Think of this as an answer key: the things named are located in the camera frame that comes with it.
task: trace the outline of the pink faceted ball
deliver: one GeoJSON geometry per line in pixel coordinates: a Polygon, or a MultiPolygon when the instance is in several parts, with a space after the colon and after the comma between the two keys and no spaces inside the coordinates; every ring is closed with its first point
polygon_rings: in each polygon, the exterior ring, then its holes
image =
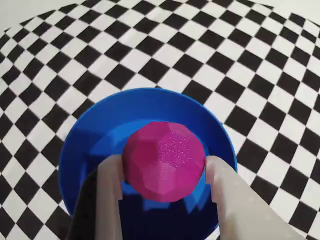
{"type": "Polygon", "coordinates": [[[184,125],[150,122],[132,134],[123,149],[125,179],[144,198],[175,202],[195,189],[205,151],[184,125]]]}

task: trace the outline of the checkered floor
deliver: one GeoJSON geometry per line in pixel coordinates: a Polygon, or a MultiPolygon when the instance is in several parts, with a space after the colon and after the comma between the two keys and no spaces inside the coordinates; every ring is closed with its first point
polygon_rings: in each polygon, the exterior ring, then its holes
{"type": "Polygon", "coordinates": [[[0,239],[64,239],[67,133],[106,96],[161,87],[211,110],[239,174],[320,240],[320,27],[247,0],[185,2],[87,0],[0,33],[0,239]]]}

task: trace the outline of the black and white checkerboard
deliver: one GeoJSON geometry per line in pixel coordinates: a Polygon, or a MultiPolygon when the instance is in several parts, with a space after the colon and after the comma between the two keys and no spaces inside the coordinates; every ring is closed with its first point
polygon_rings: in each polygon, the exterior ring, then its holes
{"type": "Polygon", "coordinates": [[[320,240],[320,27],[247,0],[184,2],[87,0],[0,33],[0,240],[64,239],[64,139],[88,107],[140,87],[204,104],[239,174],[320,240]]]}

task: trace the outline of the blue plastic bowl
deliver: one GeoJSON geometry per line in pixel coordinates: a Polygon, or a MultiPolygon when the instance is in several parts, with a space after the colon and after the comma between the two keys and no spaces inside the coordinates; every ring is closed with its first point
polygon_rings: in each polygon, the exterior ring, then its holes
{"type": "MultiPolygon", "coordinates": [[[[180,123],[202,142],[206,155],[225,160],[237,171],[237,158],[222,124],[192,98],[160,88],[111,95],[88,109],[68,134],[60,156],[59,184],[72,215],[86,176],[106,157],[121,154],[128,137],[151,121],[180,123]]],[[[205,174],[189,196],[172,203],[146,200],[122,184],[119,201],[124,240],[204,240],[217,226],[205,174]]]]}

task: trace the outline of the white square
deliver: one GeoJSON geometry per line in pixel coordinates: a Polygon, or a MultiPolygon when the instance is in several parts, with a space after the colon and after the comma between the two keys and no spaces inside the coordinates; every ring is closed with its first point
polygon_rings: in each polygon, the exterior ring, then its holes
{"type": "Polygon", "coordinates": [[[89,67],[89,71],[101,79],[105,77],[118,65],[118,62],[101,55],[98,59],[89,67]]]}
{"type": "Polygon", "coordinates": [[[318,92],[313,90],[308,85],[301,82],[295,93],[295,98],[298,99],[303,104],[307,105],[309,108],[313,108],[317,100],[318,92]]]}
{"type": "Polygon", "coordinates": [[[5,199],[2,207],[6,211],[6,213],[12,218],[12,220],[16,223],[21,215],[24,213],[27,205],[25,202],[19,197],[15,190],[12,190],[8,197],[5,199]]]}
{"type": "Polygon", "coordinates": [[[206,100],[204,106],[212,112],[221,123],[224,123],[232,109],[234,109],[235,104],[219,93],[213,92],[206,100]]]}
{"type": "Polygon", "coordinates": [[[248,139],[270,151],[277,135],[277,130],[258,118],[249,132],[248,139]]]}
{"type": "Polygon", "coordinates": [[[272,44],[272,48],[289,57],[291,56],[291,53],[293,52],[295,45],[289,40],[279,35],[276,36],[272,44]]]}
{"type": "Polygon", "coordinates": [[[144,52],[132,49],[120,63],[137,73],[146,65],[150,58],[151,57],[144,52]]]}
{"type": "Polygon", "coordinates": [[[212,57],[215,50],[200,41],[195,41],[186,51],[186,54],[205,64],[212,57]]]}
{"type": "Polygon", "coordinates": [[[183,55],[183,51],[169,44],[165,44],[154,54],[153,58],[168,67],[173,67],[183,55]]]}
{"type": "Polygon", "coordinates": [[[225,75],[207,64],[202,65],[198,72],[193,76],[193,80],[214,91],[225,78],[225,75]]]}
{"type": "Polygon", "coordinates": [[[181,33],[195,40],[198,40],[206,31],[207,29],[204,26],[194,21],[187,21],[180,29],[181,33]]]}
{"type": "Polygon", "coordinates": [[[299,144],[304,134],[305,126],[290,115],[286,115],[279,132],[291,141],[299,144]]]}
{"type": "Polygon", "coordinates": [[[310,177],[311,172],[316,163],[317,157],[304,149],[302,146],[298,146],[291,161],[291,166],[299,170],[301,173],[310,177]]]}
{"type": "Polygon", "coordinates": [[[274,86],[268,101],[275,105],[277,108],[282,110],[285,113],[288,113],[291,104],[294,100],[294,96],[287,93],[285,90],[278,86],[274,86]]]}
{"type": "Polygon", "coordinates": [[[81,104],[86,100],[86,96],[75,89],[73,86],[69,87],[68,90],[59,98],[57,101],[58,105],[66,110],[69,114],[72,114],[77,110],[81,104]]]}
{"type": "Polygon", "coordinates": [[[247,87],[255,76],[255,72],[239,62],[235,62],[226,74],[238,84],[247,87]]]}
{"type": "Polygon", "coordinates": [[[15,188],[21,177],[24,175],[25,169],[21,164],[12,157],[2,171],[2,176],[8,182],[11,188],[15,188]]]}
{"type": "Polygon", "coordinates": [[[169,89],[178,93],[182,93],[187,85],[191,82],[191,78],[171,68],[161,78],[158,85],[161,88],[169,89]]]}
{"type": "Polygon", "coordinates": [[[39,152],[41,152],[54,136],[55,133],[40,120],[31,130],[27,139],[39,152]]]}
{"type": "Polygon", "coordinates": [[[110,84],[109,82],[102,80],[99,84],[92,90],[89,95],[89,99],[91,99],[94,103],[99,102],[100,100],[118,93],[119,89],[110,84]]]}
{"type": "Polygon", "coordinates": [[[309,178],[301,201],[318,211],[320,208],[320,184],[309,178]]]}
{"type": "Polygon", "coordinates": [[[58,75],[67,83],[73,85],[86,71],[87,69],[82,64],[71,59],[58,75]]]}
{"type": "Polygon", "coordinates": [[[51,97],[45,92],[42,92],[29,108],[39,119],[42,119],[50,112],[55,103],[56,102],[51,97]]]}
{"type": "Polygon", "coordinates": [[[289,58],[288,61],[286,61],[286,64],[283,68],[283,71],[286,74],[289,74],[291,77],[297,79],[298,81],[301,81],[304,78],[306,67],[303,66],[300,62],[297,62],[293,58],[289,58]]]}
{"type": "Polygon", "coordinates": [[[269,152],[257,174],[277,187],[280,187],[289,167],[290,165],[288,163],[269,152]]]}
{"type": "Polygon", "coordinates": [[[31,162],[26,172],[40,186],[48,180],[55,167],[41,153],[31,162]]]}
{"type": "Polygon", "coordinates": [[[166,24],[159,24],[149,35],[163,43],[167,43],[177,32],[177,30],[166,24]]]}
{"type": "Polygon", "coordinates": [[[298,203],[299,203],[299,199],[297,199],[295,196],[279,188],[270,203],[270,207],[286,223],[288,223],[291,217],[293,216],[298,206],[298,203]]]}
{"type": "Polygon", "coordinates": [[[41,222],[46,223],[58,204],[40,188],[29,202],[28,207],[41,222]]]}
{"type": "Polygon", "coordinates": [[[21,115],[28,109],[28,106],[20,99],[16,97],[7,109],[4,111],[6,116],[11,122],[16,123],[16,121],[21,117],[21,115]]]}
{"type": "Polygon", "coordinates": [[[87,44],[80,40],[79,38],[73,38],[68,42],[62,49],[61,52],[65,53],[70,58],[76,57],[85,47],[87,44]]]}
{"type": "Polygon", "coordinates": [[[269,61],[264,60],[260,64],[256,73],[268,80],[270,83],[276,84],[282,74],[282,70],[269,61]]]}
{"type": "Polygon", "coordinates": [[[25,139],[26,138],[23,133],[16,127],[16,125],[13,125],[2,139],[2,143],[9,150],[11,155],[14,156],[25,139]]]}

